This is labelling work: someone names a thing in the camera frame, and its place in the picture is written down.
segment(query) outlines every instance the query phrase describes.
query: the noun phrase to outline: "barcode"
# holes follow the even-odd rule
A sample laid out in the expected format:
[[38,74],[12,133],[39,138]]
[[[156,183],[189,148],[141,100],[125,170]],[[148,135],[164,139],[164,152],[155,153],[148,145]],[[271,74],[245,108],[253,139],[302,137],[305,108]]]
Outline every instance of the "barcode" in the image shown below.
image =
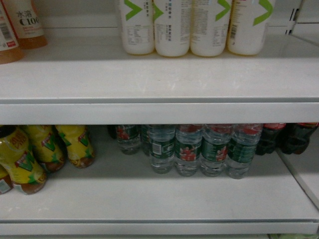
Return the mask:
[[231,39],[235,39],[236,32],[237,32],[237,25],[232,25],[231,32],[230,32],[230,38]]
[[12,40],[12,36],[10,34],[9,28],[5,23],[0,24],[0,31],[2,32],[5,40]]
[[155,154],[161,155],[161,145],[152,143],[152,151]]

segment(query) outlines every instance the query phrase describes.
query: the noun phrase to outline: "shelf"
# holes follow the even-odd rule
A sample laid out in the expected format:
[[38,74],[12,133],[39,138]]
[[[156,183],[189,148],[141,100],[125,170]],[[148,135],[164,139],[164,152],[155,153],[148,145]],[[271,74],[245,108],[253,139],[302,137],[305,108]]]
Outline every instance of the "shelf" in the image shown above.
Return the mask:
[[211,235],[316,233],[319,212],[277,154],[256,156],[241,180],[201,172],[154,173],[140,151],[123,155],[105,126],[91,128],[98,155],[70,163],[30,196],[1,196],[0,235]]
[[319,47],[292,36],[269,35],[255,57],[130,56],[118,37],[51,38],[25,53],[0,65],[1,124],[319,118]]
[[311,136],[308,148],[300,155],[278,153],[282,160],[301,185],[305,193],[319,208],[319,130],[316,130]]

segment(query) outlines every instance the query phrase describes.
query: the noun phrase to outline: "dark soda bottle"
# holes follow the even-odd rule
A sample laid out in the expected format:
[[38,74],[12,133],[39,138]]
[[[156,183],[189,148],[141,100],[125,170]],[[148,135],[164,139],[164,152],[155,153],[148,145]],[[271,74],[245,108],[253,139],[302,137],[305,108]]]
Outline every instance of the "dark soda bottle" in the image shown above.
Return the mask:
[[285,154],[301,154],[310,142],[310,136],[318,128],[319,123],[294,123],[282,136],[280,149]]
[[257,144],[256,154],[264,155],[265,153],[274,152],[277,136],[285,126],[286,123],[265,123]]

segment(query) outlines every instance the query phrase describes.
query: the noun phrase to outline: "orange juice bottle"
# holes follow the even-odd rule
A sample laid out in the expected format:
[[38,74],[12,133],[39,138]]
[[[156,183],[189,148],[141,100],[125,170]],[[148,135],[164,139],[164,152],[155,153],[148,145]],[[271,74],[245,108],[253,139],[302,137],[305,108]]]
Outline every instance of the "orange juice bottle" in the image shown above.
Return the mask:
[[20,60],[24,56],[0,3],[0,64]]
[[1,0],[21,49],[47,45],[33,0]]

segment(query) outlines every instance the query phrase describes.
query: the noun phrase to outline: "bottle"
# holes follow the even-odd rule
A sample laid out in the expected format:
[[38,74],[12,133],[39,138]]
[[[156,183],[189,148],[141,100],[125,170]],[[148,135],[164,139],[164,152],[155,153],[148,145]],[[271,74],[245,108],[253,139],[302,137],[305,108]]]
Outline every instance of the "bottle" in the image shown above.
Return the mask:
[[235,124],[232,138],[228,143],[226,173],[234,179],[246,176],[261,135],[263,125],[260,123]]
[[154,172],[170,172],[174,165],[175,126],[173,124],[149,124],[150,162]]
[[65,163],[51,125],[21,125],[32,144],[35,159],[48,173],[60,170]]
[[154,0],[155,48],[159,55],[185,55],[190,44],[192,0]]
[[281,138],[280,150],[285,154],[301,154],[310,142],[310,136],[318,128],[319,123],[289,124],[285,136]]
[[179,175],[192,176],[198,169],[202,124],[180,124],[176,129],[175,167]]
[[257,55],[263,48],[276,0],[234,0],[227,47],[239,55]]
[[190,49],[193,54],[212,57],[226,45],[232,0],[194,0]]
[[0,125],[0,164],[9,173],[13,187],[24,194],[44,187],[46,173],[33,157],[27,135],[14,125]]
[[77,168],[86,168],[94,162],[95,153],[86,125],[56,125],[65,143],[69,161]]
[[9,20],[0,2],[0,64],[20,60],[24,54],[10,26]]
[[200,170],[208,177],[216,177],[223,170],[232,124],[206,124],[203,130]]
[[149,128],[146,124],[141,125],[141,144],[142,151],[146,156],[150,155]]
[[10,191],[12,188],[13,185],[9,173],[0,165],[0,195]]
[[119,147],[123,154],[135,154],[140,149],[141,139],[136,124],[120,124],[116,126]]
[[21,49],[47,45],[33,0],[1,0]]
[[117,0],[121,37],[125,51],[145,55],[154,51],[152,0]]
[[275,151],[277,136],[284,129],[286,123],[265,123],[260,140],[257,144],[256,154],[264,155]]

